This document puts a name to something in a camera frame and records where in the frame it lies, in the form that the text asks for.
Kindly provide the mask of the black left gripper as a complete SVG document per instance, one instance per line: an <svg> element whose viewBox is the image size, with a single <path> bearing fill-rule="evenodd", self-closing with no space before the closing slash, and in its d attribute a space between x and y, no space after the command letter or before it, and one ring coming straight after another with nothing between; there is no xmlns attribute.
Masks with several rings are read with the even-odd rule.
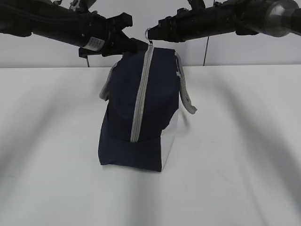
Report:
<svg viewBox="0 0 301 226"><path fill-rule="evenodd" d="M79 57L91 55L108 57L147 49L146 42L129 38L123 33L124 28L133 26L131 15L121 13L105 18L97 13L89 13L87 16L80 29L83 41L79 48Z"/></svg>

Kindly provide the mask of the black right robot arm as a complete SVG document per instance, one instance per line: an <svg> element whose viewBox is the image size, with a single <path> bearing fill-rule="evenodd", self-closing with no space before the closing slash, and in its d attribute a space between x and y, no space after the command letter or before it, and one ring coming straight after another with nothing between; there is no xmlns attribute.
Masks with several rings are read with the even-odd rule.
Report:
<svg viewBox="0 0 301 226"><path fill-rule="evenodd" d="M284 37L301 33L301 9L294 0L227 0L207 8L190 0L191 9L180 8L147 30L149 40L185 42L235 32L236 35Z"/></svg>

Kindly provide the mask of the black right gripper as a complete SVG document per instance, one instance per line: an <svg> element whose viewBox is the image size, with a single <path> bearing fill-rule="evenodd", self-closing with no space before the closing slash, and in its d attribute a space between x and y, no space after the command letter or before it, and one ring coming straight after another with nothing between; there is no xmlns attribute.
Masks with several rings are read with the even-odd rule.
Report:
<svg viewBox="0 0 301 226"><path fill-rule="evenodd" d="M209 36L212 9L177 11L175 16L168 16L158 21L158 25L148 30L150 40L184 42Z"/></svg>

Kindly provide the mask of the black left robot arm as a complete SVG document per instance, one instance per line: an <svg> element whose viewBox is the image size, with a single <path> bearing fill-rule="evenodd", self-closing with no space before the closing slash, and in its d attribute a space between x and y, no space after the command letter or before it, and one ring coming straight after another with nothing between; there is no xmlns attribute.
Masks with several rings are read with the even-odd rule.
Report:
<svg viewBox="0 0 301 226"><path fill-rule="evenodd" d="M127 37L123 29L133 25L132 16L121 13L105 18L89 9L93 0L73 0L69 8L60 0L2 0L0 32L17 37L36 34L79 48L79 57L103 57L136 53L148 44Z"/></svg>

